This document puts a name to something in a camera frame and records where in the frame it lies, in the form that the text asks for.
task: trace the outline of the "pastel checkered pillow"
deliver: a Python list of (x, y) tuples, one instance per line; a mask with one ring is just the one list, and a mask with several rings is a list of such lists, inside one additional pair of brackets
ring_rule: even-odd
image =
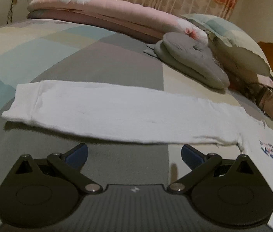
[(186, 14), (182, 17), (206, 31), (214, 47), (234, 62), (235, 69), (240, 67), (273, 78), (262, 49), (238, 26), (213, 15)]

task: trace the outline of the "bed sheet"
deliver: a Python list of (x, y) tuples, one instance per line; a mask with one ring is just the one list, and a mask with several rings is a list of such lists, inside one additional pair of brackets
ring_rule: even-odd
[[(0, 27), (0, 183), (20, 154), (44, 158), (85, 142), (89, 157), (81, 172), (100, 183), (163, 184), (190, 169), (182, 162), (183, 144), (131, 144), (73, 137), (42, 128), (9, 123), (1, 113), (9, 109), (17, 84), (55, 79), (140, 86), (241, 105), (246, 112), (273, 122), (248, 99), (227, 90), (214, 91), (145, 53), (146, 44), (103, 28), (57, 20), (29, 19)], [(236, 146), (195, 146), (235, 159)]]

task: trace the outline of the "folded pink blanket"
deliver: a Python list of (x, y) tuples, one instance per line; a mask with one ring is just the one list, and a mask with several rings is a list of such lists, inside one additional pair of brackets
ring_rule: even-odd
[(164, 11), (119, 0), (33, 0), (29, 12), (38, 9), (66, 9), (82, 14), (97, 14), (114, 18), (125, 26), (129, 23), (145, 26), (159, 33), (180, 32), (206, 44), (207, 34), (192, 23)]

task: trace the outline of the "black mechanical device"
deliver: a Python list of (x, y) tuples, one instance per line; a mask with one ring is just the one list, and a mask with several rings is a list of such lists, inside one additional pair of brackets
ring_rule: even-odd
[(227, 160), (184, 145), (192, 171), (167, 189), (105, 190), (79, 172), (87, 156), (83, 143), (46, 159), (21, 155), (0, 186), (0, 232), (273, 231), (273, 192), (247, 155)]

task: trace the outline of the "gray plush pillow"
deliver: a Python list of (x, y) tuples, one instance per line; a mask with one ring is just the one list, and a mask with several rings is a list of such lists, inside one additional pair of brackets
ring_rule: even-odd
[(226, 89), (227, 74), (217, 65), (212, 51), (191, 37), (169, 32), (156, 43), (155, 54), (180, 72), (215, 89)]

